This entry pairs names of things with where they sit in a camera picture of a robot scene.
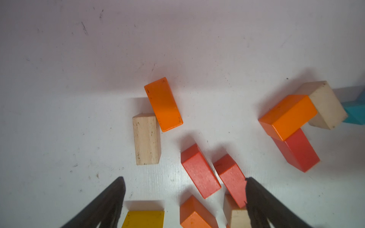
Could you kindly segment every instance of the dark mark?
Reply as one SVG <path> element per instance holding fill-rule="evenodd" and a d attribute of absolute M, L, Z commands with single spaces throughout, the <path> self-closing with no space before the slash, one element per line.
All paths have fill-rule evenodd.
<path fill-rule="evenodd" d="M 284 44 L 290 39 L 290 37 L 292 37 L 292 35 L 288 36 L 284 42 L 280 45 L 280 48 L 282 48 L 284 46 Z"/>
<path fill-rule="evenodd" d="M 81 22 L 85 35 L 89 35 L 83 22 Z"/>

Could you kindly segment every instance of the wooden block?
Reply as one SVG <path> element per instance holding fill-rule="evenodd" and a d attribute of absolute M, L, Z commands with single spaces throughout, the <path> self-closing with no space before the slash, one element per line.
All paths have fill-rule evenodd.
<path fill-rule="evenodd" d="M 166 78 L 146 85 L 145 90 L 163 132 L 183 124 Z"/>
<path fill-rule="evenodd" d="M 341 103 L 349 117 L 344 120 L 344 123 L 352 123 L 358 125 L 365 124 L 365 102 L 349 101 Z"/>
<path fill-rule="evenodd" d="M 332 130 L 347 118 L 327 81 L 304 83 L 294 94 L 308 95 L 316 107 L 317 115 L 308 121 L 311 126 Z"/>
<path fill-rule="evenodd" d="M 365 89 L 364 89 L 364 91 L 360 94 L 360 96 L 356 99 L 356 101 L 365 102 Z"/>
<path fill-rule="evenodd" d="M 237 205 L 240 208 L 244 207 L 247 202 L 246 178 L 237 163 L 229 154 L 226 154 L 213 165 Z"/>
<path fill-rule="evenodd" d="M 194 196 L 180 206 L 180 225 L 183 228 L 218 228 L 215 217 Z"/>
<path fill-rule="evenodd" d="M 134 147 L 137 165 L 158 164 L 161 157 L 160 128 L 155 114 L 133 117 Z"/>
<path fill-rule="evenodd" d="M 231 195 L 224 196 L 223 212 L 230 228 L 251 228 L 246 207 L 239 208 Z"/>
<path fill-rule="evenodd" d="M 181 153 L 181 164 L 204 199 L 221 188 L 197 144 Z"/>
<path fill-rule="evenodd" d="M 284 141 L 316 114 L 317 110 L 307 95 L 288 95 L 259 122 L 269 136 Z"/>
<path fill-rule="evenodd" d="M 301 129 L 284 142 L 274 139 L 275 144 L 289 164 L 302 172 L 308 171 L 320 160 Z"/>
<path fill-rule="evenodd" d="M 164 211 L 129 211 L 122 228 L 162 228 Z"/>

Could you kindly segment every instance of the red block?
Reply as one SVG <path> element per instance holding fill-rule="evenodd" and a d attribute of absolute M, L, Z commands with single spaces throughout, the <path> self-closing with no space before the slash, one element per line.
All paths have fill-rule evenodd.
<path fill-rule="evenodd" d="M 289 164 L 302 172 L 307 172 L 320 160 L 301 129 L 285 141 L 272 138 Z"/>
<path fill-rule="evenodd" d="M 204 199 L 221 188 L 197 144 L 181 153 L 181 164 Z"/>
<path fill-rule="evenodd" d="M 246 178 L 237 163 L 226 154 L 213 165 L 237 205 L 240 208 L 244 207 L 247 202 Z"/>

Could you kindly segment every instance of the blue block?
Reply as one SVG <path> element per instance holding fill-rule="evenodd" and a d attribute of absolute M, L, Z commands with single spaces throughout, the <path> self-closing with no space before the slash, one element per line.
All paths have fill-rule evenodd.
<path fill-rule="evenodd" d="M 349 117 L 344 120 L 344 123 L 365 124 L 365 102 L 349 101 L 341 103 Z"/>
<path fill-rule="evenodd" d="M 364 89 L 364 91 L 360 94 L 360 96 L 356 99 L 356 101 L 365 102 L 365 89 Z"/>

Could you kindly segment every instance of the white surface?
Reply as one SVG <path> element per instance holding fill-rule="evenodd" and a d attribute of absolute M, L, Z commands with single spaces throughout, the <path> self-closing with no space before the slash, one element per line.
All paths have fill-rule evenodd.
<path fill-rule="evenodd" d="M 180 165 L 193 140 L 208 160 L 225 148 L 309 224 L 363 227 L 365 128 L 305 125 L 322 162 L 301 173 L 257 119 L 303 82 L 363 86 L 364 12 L 361 0 L 0 1 L 0 227 L 60 227 L 118 176 L 126 206 L 157 201 L 179 227 L 180 201 L 199 196 Z M 184 124 L 161 134 L 159 165 L 137 167 L 132 117 L 162 76 Z M 221 228 L 224 192 L 202 201 Z"/>

